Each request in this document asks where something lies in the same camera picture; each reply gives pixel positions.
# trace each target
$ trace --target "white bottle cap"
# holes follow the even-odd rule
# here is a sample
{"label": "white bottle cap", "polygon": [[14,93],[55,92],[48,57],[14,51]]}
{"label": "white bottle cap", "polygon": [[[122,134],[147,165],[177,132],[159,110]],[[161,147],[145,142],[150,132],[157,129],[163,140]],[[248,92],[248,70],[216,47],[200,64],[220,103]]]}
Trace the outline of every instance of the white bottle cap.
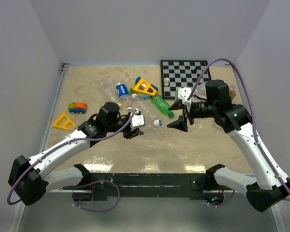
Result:
{"label": "white bottle cap", "polygon": [[133,99],[135,99],[136,96],[137,96],[136,93],[133,93],[133,94],[132,94],[132,98],[133,98]]}
{"label": "white bottle cap", "polygon": [[130,105],[127,106],[127,111],[128,111],[128,112],[131,112],[132,110],[133,110],[132,106],[130,106]]}
{"label": "white bottle cap", "polygon": [[162,127],[162,121],[161,120],[155,120],[154,121],[154,127],[157,128],[157,127]]}

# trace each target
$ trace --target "plastic bottle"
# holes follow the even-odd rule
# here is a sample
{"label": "plastic bottle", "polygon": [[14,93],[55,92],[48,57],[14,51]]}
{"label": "plastic bottle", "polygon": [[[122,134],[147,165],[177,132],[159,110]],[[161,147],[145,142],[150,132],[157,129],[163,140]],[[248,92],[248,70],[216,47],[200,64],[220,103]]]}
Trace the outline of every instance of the plastic bottle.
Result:
{"label": "plastic bottle", "polygon": [[169,116],[169,118],[174,117],[174,113],[168,110],[170,105],[158,93],[152,96],[150,100],[160,110],[161,113]]}
{"label": "plastic bottle", "polygon": [[233,101],[233,99],[235,98],[236,96],[236,85],[235,84],[232,84],[229,86],[229,95]]}
{"label": "plastic bottle", "polygon": [[119,98],[122,99],[123,103],[126,105],[127,111],[131,112],[133,110],[132,98],[128,91],[127,86],[122,81],[119,81],[117,83],[116,89],[118,91]]}
{"label": "plastic bottle", "polygon": [[110,101],[115,102],[119,107],[122,107],[122,104],[120,103],[120,99],[116,94],[116,90],[112,90],[109,83],[105,80],[101,80],[100,87],[102,88],[102,92],[105,94],[107,98],[110,99]]}
{"label": "plastic bottle", "polygon": [[158,119],[158,115],[154,109],[136,93],[132,94],[132,98],[138,103],[137,108],[141,110],[141,113],[145,115],[145,126],[158,128],[162,126],[162,121]]}

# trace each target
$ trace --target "gray wall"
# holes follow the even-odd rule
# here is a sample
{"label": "gray wall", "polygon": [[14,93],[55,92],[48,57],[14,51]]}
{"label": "gray wall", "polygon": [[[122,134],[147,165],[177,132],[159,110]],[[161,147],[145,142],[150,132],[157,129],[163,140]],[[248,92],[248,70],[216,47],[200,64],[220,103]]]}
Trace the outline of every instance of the gray wall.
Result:
{"label": "gray wall", "polygon": [[[290,176],[290,0],[270,2],[237,65],[262,139]],[[290,231],[290,202],[281,208]]]}
{"label": "gray wall", "polygon": [[7,180],[14,158],[38,152],[60,62],[28,0],[0,0],[0,232],[8,230]]}
{"label": "gray wall", "polygon": [[270,0],[30,0],[72,64],[236,61]]}

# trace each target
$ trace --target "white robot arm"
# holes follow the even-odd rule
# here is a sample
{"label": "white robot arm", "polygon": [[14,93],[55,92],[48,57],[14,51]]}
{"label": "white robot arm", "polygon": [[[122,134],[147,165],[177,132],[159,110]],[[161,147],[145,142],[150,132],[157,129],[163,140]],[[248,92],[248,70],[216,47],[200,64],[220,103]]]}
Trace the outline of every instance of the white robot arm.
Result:
{"label": "white robot arm", "polygon": [[82,164],[76,164],[67,170],[54,170],[77,153],[107,139],[108,132],[123,132],[124,138],[131,139],[144,134],[139,129],[144,125],[144,116],[139,110],[121,116],[119,106],[107,102],[98,114],[92,115],[58,144],[28,159],[23,156],[16,158],[8,182],[25,205],[37,202],[51,190],[77,186],[82,181],[86,182],[86,177],[90,175]]}
{"label": "white robot arm", "polygon": [[[244,106],[231,103],[228,85],[221,80],[214,80],[207,82],[205,86],[207,94],[205,102],[192,103],[188,100],[191,94],[190,88],[177,90],[175,103],[169,110],[182,109],[183,114],[167,127],[187,132],[187,119],[192,125],[195,118],[214,118],[215,122],[239,146],[255,176],[239,174],[218,164],[206,171],[203,190],[227,186],[246,195],[250,204],[256,210],[263,212],[288,196],[281,180],[290,189],[290,177],[277,165],[260,138],[258,144],[255,143],[251,116]],[[131,120],[129,116],[123,118],[118,114],[119,107],[115,103],[108,102],[98,114],[82,123],[77,130],[57,145],[29,159],[23,156],[16,158],[9,178],[12,190],[15,190],[26,205],[30,205],[51,190],[90,183],[90,173],[81,164],[76,164],[67,170],[53,170],[75,154],[97,143],[97,140],[90,139],[101,138],[102,140],[106,138],[108,132],[118,131],[123,124],[128,123],[128,120],[129,126],[122,131],[125,138],[130,139],[143,134],[139,128],[145,125],[145,121],[139,111],[132,115]],[[275,175],[262,155],[257,146],[259,144],[262,144],[265,154],[276,167],[279,176]]]}
{"label": "white robot arm", "polygon": [[209,185],[227,186],[247,196],[251,205],[263,212],[273,204],[288,196],[285,188],[278,179],[280,177],[290,189],[290,178],[278,166],[272,155],[258,136],[258,144],[276,167],[279,176],[276,176],[269,163],[257,146],[252,120],[247,109],[242,105],[232,104],[229,96],[229,87],[222,80],[208,81],[205,85],[207,101],[191,102],[190,88],[180,88],[176,92],[175,103],[169,110],[183,110],[183,115],[175,122],[167,125],[181,131],[188,131],[187,119],[192,125],[195,118],[212,117],[224,131],[235,141],[243,152],[254,177],[236,173],[224,165],[216,165],[206,173],[209,175]]}

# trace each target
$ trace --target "yellow toy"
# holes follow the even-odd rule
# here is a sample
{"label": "yellow toy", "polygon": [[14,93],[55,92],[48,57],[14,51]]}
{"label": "yellow toy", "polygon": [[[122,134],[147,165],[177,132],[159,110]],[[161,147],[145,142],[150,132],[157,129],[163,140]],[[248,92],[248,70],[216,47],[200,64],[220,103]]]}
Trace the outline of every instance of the yellow toy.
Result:
{"label": "yellow toy", "polygon": [[155,96],[157,93],[157,91],[143,78],[138,81],[133,90],[137,93],[143,93],[150,96]]}
{"label": "yellow toy", "polygon": [[[66,120],[62,126],[60,125],[61,122],[63,120]],[[74,122],[72,122],[71,119],[69,119],[69,117],[65,114],[65,113],[62,113],[57,119],[56,121],[53,123],[53,127],[56,127],[56,128],[59,128],[59,129],[63,129],[63,130],[68,130],[69,129],[69,126],[72,125],[72,130],[75,129],[75,124]]]}

